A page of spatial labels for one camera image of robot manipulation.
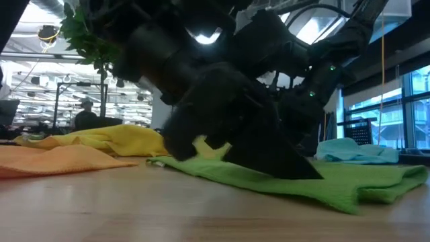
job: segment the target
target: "wooden table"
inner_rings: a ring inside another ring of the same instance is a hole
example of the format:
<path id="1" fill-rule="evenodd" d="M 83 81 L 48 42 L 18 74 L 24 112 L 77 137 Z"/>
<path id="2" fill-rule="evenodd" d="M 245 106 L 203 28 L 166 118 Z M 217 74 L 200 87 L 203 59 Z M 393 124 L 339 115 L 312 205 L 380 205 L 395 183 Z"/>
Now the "wooden table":
<path id="1" fill-rule="evenodd" d="M 141 165 L 0 181 L 0 241 L 430 241 L 427 186 L 360 207 L 342 214 Z"/>

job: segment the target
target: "green cloth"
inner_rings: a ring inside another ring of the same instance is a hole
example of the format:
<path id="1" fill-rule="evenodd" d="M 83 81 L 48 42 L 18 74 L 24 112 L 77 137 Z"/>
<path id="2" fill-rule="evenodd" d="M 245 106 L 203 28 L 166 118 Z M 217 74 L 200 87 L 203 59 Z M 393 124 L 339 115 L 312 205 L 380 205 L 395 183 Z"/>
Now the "green cloth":
<path id="1" fill-rule="evenodd" d="M 322 180 L 276 179 L 232 163 L 196 158 L 177 162 L 171 157 L 150 159 L 190 175 L 214 182 L 270 194 L 289 194 L 316 199 L 349 214 L 358 213 L 359 202 L 391 204 L 427 181 L 424 166 L 397 167 L 315 162 Z"/>

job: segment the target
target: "light blue cloth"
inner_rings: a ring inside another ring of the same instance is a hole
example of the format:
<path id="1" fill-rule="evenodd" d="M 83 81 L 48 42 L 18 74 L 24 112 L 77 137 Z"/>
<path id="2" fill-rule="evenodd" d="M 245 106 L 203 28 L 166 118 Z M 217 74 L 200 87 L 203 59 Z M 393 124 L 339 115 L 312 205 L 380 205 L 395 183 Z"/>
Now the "light blue cloth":
<path id="1" fill-rule="evenodd" d="M 352 138 L 338 138 L 321 142 L 316 158 L 351 164 L 397 163 L 398 151 L 378 145 L 359 146 Z"/>

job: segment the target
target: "yellow cloth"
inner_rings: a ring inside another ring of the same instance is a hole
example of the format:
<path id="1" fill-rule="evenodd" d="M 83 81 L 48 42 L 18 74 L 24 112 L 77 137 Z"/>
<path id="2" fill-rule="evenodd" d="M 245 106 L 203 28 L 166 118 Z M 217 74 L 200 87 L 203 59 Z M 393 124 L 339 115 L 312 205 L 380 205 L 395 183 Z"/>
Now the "yellow cloth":
<path id="1" fill-rule="evenodd" d="M 199 136 L 193 142 L 194 147 L 197 150 L 198 157 L 204 159 L 221 159 L 221 157 L 228 151 L 231 147 L 229 143 L 226 143 L 223 147 L 219 149 L 212 149 L 208 144 L 204 142 L 205 136 Z"/>
<path id="2" fill-rule="evenodd" d="M 26 140 L 19 136 L 14 141 L 24 147 L 45 150 L 67 145 L 85 145 L 109 155 L 143 157 L 169 155 L 159 133 L 150 128 L 129 124 L 50 136 L 44 140 Z"/>

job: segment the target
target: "black robotic arm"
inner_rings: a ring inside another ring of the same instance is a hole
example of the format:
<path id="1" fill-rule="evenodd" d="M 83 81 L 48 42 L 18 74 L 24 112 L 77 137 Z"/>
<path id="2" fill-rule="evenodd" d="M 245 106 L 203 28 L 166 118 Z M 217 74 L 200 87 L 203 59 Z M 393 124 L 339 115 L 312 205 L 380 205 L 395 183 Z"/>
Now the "black robotic arm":
<path id="1" fill-rule="evenodd" d="M 317 124 L 336 86 L 350 76 L 344 63 L 366 50 L 373 24 L 388 0 L 359 0 L 334 36 L 308 45 L 285 27 L 286 9 L 259 11 L 235 32 L 235 17 L 251 0 L 81 0 L 87 27 L 119 44 L 114 74 L 148 77 L 176 109 L 162 135 L 178 160 L 196 155 L 199 135 L 213 148 L 232 146 L 224 161 L 288 179 L 321 176 L 294 149 Z M 299 2 L 300 8 L 315 1 Z M 209 46 L 193 36 L 222 30 Z M 268 71 L 304 77 L 275 106 L 256 80 Z"/>

